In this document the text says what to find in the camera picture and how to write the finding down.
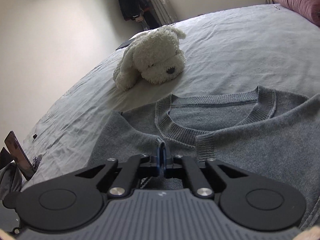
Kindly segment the grey curtain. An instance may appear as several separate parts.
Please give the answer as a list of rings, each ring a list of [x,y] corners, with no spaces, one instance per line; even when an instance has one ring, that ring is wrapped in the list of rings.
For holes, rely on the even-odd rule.
[[[177,22],[177,16],[169,0],[150,0],[161,25]]]

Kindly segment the dark hanging clothes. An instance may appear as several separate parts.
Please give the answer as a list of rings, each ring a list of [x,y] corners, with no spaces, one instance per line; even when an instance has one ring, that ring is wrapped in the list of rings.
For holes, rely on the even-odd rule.
[[[156,29],[161,26],[152,12],[150,0],[118,0],[118,3],[125,21],[140,23],[143,29]]]

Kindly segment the smartphone on stand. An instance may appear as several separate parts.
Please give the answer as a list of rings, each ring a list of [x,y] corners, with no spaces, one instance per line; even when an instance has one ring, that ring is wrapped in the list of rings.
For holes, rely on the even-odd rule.
[[[25,152],[13,131],[8,133],[7,137],[4,139],[4,143],[24,178],[27,181],[31,180],[36,172],[35,168],[25,155]]]

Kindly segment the grey bed sheet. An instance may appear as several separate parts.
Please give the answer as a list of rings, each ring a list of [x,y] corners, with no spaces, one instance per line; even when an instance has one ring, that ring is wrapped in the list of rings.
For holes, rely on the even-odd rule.
[[[186,38],[185,70],[162,85],[139,81],[123,92],[113,71],[117,50],[50,107],[24,139],[28,158],[41,156],[24,189],[86,166],[111,111],[127,111],[168,94],[180,97],[246,92],[257,86],[311,97],[319,93],[319,27],[279,4],[255,5],[176,23]]]

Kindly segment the dark tablet on bed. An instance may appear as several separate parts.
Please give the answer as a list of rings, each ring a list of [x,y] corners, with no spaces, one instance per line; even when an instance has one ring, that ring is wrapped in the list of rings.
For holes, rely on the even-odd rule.
[[[133,41],[134,41],[134,39],[127,40],[127,41],[123,42],[116,50],[128,47]]]

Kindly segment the grey knitted cat sweater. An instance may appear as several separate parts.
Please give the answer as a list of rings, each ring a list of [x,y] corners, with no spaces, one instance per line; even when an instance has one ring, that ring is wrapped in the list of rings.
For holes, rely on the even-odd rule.
[[[167,146],[199,162],[209,158],[298,189],[306,199],[302,229],[319,224],[319,96],[257,87],[250,92],[180,98],[170,94],[112,112],[89,167],[125,162]]]

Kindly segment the white plush dog toy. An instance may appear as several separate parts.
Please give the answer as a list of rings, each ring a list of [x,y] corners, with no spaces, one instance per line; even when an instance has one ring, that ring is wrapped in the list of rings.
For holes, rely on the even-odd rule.
[[[186,34],[181,29],[170,25],[139,34],[113,72],[116,87],[126,91],[139,78],[160,85],[178,77],[185,69],[185,56],[180,49],[184,38]]]

